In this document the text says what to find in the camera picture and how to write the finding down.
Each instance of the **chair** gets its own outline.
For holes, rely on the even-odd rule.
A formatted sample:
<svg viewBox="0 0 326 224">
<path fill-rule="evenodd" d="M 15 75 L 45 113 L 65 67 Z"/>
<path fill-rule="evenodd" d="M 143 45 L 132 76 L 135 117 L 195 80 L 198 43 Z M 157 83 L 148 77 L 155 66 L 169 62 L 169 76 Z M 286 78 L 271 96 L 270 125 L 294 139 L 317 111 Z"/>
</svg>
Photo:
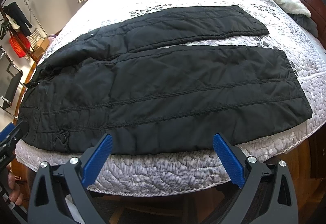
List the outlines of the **chair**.
<svg viewBox="0 0 326 224">
<path fill-rule="evenodd" d="M 17 117 L 11 114 L 7 108 L 12 106 L 18 85 L 21 84 L 23 87 L 26 87 L 20 82 L 22 75 L 22 70 L 14 65 L 13 60 L 9 58 L 2 46 L 0 46 L 0 99 L 4 101 L 0 108 L 16 119 Z"/>
</svg>

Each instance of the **finger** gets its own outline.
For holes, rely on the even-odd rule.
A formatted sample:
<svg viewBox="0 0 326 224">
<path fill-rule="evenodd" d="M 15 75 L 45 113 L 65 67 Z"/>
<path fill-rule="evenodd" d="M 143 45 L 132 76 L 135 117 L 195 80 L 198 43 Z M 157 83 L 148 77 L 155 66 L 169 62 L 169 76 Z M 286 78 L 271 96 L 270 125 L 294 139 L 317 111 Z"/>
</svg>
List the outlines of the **finger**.
<svg viewBox="0 0 326 224">
<path fill-rule="evenodd" d="M 15 188 L 15 183 L 16 183 L 16 178 L 13 175 L 13 173 L 9 172 L 8 173 L 8 185 L 10 187 L 10 189 L 14 189 Z"/>
<path fill-rule="evenodd" d="M 22 200 L 23 200 L 24 196 L 22 193 L 20 193 L 19 197 L 16 200 L 16 205 L 20 206 L 22 204 Z"/>
<path fill-rule="evenodd" d="M 10 201 L 15 203 L 17 201 L 19 195 L 20 195 L 19 185 L 15 184 L 15 188 L 13 189 L 11 194 L 9 195 Z"/>
</svg>

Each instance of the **mattress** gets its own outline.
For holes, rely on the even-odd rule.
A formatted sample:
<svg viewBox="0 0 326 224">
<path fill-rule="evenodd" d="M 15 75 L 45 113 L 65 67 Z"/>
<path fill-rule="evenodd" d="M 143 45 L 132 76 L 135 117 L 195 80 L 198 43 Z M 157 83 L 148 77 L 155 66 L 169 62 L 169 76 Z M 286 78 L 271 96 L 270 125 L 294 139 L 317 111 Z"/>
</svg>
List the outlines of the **mattress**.
<svg viewBox="0 0 326 224">
<path fill-rule="evenodd" d="M 263 162 L 296 147 L 326 122 L 326 64 L 321 56 L 322 46 L 314 46 L 303 30 L 272 0 L 89 0 L 53 41 L 42 60 L 84 33 L 134 16 L 170 7 L 235 4 L 261 21 L 270 34 L 186 45 L 246 45 L 285 51 L 313 111 L 311 119 L 290 130 L 238 145 L 247 156 L 253 155 Z M 37 171 L 42 161 L 58 165 L 80 154 L 49 152 L 19 141 L 16 156 L 19 162 Z M 203 190 L 227 181 L 229 177 L 214 150 L 110 155 L 96 182 L 88 189 L 124 196 L 167 196 Z"/>
</svg>

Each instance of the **red container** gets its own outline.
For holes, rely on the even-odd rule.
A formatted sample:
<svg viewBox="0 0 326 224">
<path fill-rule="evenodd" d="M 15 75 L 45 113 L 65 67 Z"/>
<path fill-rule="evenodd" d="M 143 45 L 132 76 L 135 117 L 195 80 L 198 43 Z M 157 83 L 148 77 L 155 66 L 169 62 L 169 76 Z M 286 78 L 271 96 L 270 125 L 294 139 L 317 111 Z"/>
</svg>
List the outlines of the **red container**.
<svg viewBox="0 0 326 224">
<path fill-rule="evenodd" d="M 17 39 L 12 35 L 11 32 L 10 32 L 10 36 L 11 36 L 11 38 L 9 39 L 9 43 L 12 46 L 12 48 L 14 49 L 14 51 L 16 52 L 16 54 L 18 55 L 19 58 L 24 57 L 26 55 L 26 52 L 22 49 L 22 47 L 19 45 Z"/>
<path fill-rule="evenodd" d="M 26 47 L 26 49 L 30 49 L 31 43 L 28 41 L 28 39 L 25 37 L 25 35 L 21 32 L 17 33 L 17 35 L 18 35 L 19 39 L 21 40 L 21 42 Z"/>
</svg>

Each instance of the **screw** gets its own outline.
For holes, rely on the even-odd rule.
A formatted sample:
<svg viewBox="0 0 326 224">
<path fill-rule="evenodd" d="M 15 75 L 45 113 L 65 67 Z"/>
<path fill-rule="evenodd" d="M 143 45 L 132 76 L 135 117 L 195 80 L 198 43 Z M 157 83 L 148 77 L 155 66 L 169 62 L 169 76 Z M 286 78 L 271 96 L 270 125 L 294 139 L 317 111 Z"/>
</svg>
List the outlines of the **screw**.
<svg viewBox="0 0 326 224">
<path fill-rule="evenodd" d="M 257 162 L 257 159 L 254 156 L 248 157 L 248 162 L 255 163 Z"/>
<path fill-rule="evenodd" d="M 285 161 L 279 161 L 278 164 L 281 165 L 282 167 L 285 167 L 286 166 L 286 162 Z"/>
<path fill-rule="evenodd" d="M 74 157 L 74 158 L 70 159 L 71 164 L 76 164 L 78 161 L 79 161 L 79 159 L 77 157 Z"/>
<path fill-rule="evenodd" d="M 48 163 L 47 162 L 41 162 L 41 168 L 45 168 L 48 166 Z"/>
</svg>

